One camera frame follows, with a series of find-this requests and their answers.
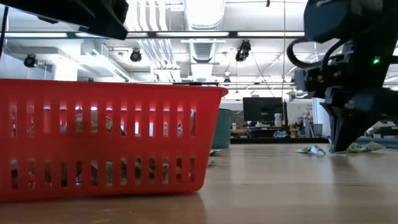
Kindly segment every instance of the table surface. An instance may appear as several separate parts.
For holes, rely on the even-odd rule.
[[[398,151],[232,145],[195,194],[0,204],[0,223],[398,223]]]

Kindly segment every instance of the security camera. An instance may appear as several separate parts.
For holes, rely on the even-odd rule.
[[[142,57],[141,57],[141,53],[139,52],[139,49],[133,49],[132,53],[130,55],[130,60],[132,62],[140,62]]]
[[[36,55],[28,54],[24,60],[24,65],[28,68],[35,68],[38,65],[38,61],[36,59]]]
[[[235,60],[237,62],[243,62],[249,56],[249,51],[251,51],[251,45],[249,40],[243,40],[241,46],[238,48]]]

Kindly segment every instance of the ceiling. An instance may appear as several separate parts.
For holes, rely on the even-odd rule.
[[[166,1],[166,21],[169,30],[185,30],[182,2],[177,0]],[[223,30],[261,30],[261,31],[303,31],[303,12],[307,0],[272,0],[270,7],[266,1],[256,0],[226,0],[224,10]],[[9,31],[70,31],[68,24],[48,24],[24,12],[11,10],[9,14]],[[248,59],[236,63],[234,56],[241,39],[226,39],[225,43],[218,44],[216,54],[211,63],[211,81],[222,81],[225,72],[229,72],[233,82],[281,82],[285,75],[290,81],[294,66],[284,56],[287,46],[292,39],[250,39],[252,52]],[[109,48],[109,56],[125,71],[135,75],[146,75],[150,72],[151,62],[144,54],[142,60],[133,63],[129,54],[133,48],[138,48],[137,40],[107,40],[96,39],[96,44],[104,44]],[[82,40],[10,40],[7,44],[26,47],[58,47],[64,52],[75,55],[80,54]],[[181,78],[191,74],[190,52],[187,44],[182,44],[180,39],[172,39],[172,49],[177,64],[181,68]],[[335,43],[331,40],[324,44],[306,43],[295,47],[298,58],[302,60],[317,60]],[[391,66],[387,76],[390,80],[398,80],[398,67]]]

